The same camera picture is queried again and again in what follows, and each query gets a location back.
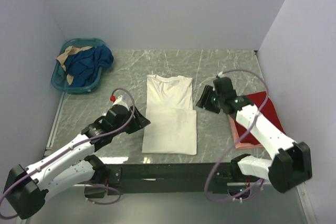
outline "red cloth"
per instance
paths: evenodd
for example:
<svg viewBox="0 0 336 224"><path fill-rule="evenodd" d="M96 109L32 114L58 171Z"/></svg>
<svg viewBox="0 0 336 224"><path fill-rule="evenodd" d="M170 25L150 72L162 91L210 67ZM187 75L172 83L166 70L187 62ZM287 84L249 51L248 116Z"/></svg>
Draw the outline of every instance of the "red cloth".
<svg viewBox="0 0 336 224"><path fill-rule="evenodd" d="M264 99L266 96L266 92L258 92L258 93L254 93L254 94L248 94L247 97L250 98L251 101L253 101L253 103L257 106L260 107L261 104L263 103ZM272 123L274 124L274 126L276 128L278 128L280 131L282 131L283 133L284 130L281 126L281 123L279 121L277 112L274 108L274 105L272 103L272 101L270 99L268 99L268 101L266 102L265 106L263 107L263 109L261 110L262 114ZM236 129L238 132L238 135L241 136L243 135L243 133L246 131L246 129L241 126L239 123L235 122L236 125ZM259 141L252 136L251 133L249 133L242 141L241 143L251 143L253 145L257 145L260 144Z"/></svg>

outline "blue cloth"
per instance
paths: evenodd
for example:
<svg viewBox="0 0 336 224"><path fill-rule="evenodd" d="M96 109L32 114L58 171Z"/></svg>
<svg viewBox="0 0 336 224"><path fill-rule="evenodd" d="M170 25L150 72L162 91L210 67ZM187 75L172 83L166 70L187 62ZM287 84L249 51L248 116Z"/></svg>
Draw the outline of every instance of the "blue cloth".
<svg viewBox="0 0 336 224"><path fill-rule="evenodd" d="M69 55L64 62L66 73L74 77L69 87L78 88L92 84L97 78L99 68L108 69L113 59L111 50L105 45Z"/></svg>

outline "marble table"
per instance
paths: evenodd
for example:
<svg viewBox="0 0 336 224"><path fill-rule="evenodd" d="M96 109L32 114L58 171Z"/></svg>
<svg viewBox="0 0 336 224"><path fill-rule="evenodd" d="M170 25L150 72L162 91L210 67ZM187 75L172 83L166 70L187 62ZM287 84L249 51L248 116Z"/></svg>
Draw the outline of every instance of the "marble table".
<svg viewBox="0 0 336 224"><path fill-rule="evenodd" d="M212 84L221 70L248 69L261 74L255 52L252 50L114 50L112 68L104 71L96 91L86 94L64 94L56 126L48 149L54 152L71 141L81 130L112 106L109 98L117 87L128 89L135 98L136 107L145 115L146 75L163 77L186 76L193 78L193 102L197 111L197 154L142 154L143 130L120 134L96 155L105 163L208 163L215 162L233 144L229 121L224 113L215 114L195 106L204 86ZM264 91L256 77L234 72L231 77L238 94ZM263 148L233 150L224 158L249 153L269 158Z"/></svg>

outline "wall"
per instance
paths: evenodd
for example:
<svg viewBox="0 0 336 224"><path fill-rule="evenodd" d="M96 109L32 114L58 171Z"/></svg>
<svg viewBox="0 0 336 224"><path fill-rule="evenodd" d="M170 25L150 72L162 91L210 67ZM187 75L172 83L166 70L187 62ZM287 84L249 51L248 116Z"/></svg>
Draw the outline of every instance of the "wall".
<svg viewBox="0 0 336 224"><path fill-rule="evenodd" d="M66 39L123 49L259 49L284 0L46 0Z"/></svg>
<svg viewBox="0 0 336 224"><path fill-rule="evenodd" d="M285 131L311 147L307 189L319 223L334 223L335 0L286 0L258 53Z"/></svg>
<svg viewBox="0 0 336 224"><path fill-rule="evenodd" d="M0 0L0 188L43 156L60 92L50 78L64 37L43 0ZM2 207L5 215L13 213Z"/></svg>

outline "laundry basket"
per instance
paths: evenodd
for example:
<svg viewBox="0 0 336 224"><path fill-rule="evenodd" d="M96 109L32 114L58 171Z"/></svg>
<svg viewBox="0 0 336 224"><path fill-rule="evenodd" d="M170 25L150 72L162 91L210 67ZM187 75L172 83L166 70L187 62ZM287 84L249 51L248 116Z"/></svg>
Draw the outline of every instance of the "laundry basket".
<svg viewBox="0 0 336 224"><path fill-rule="evenodd" d="M63 54L65 52L65 49L69 46L74 46L74 47L98 47L101 45L104 45L105 42L102 41L101 39L72 39L68 42L66 42L61 49L61 52L59 54ZM68 92L68 93L87 93L87 92L92 92L95 90L98 86L100 76L101 76L101 70L102 68L99 68L98 75L96 80L85 87L78 87L78 88L71 88L69 87L69 84L67 82L67 74L61 67L61 64L56 60L56 65L54 68L54 72L52 73L51 77L51 84L58 90Z"/></svg>

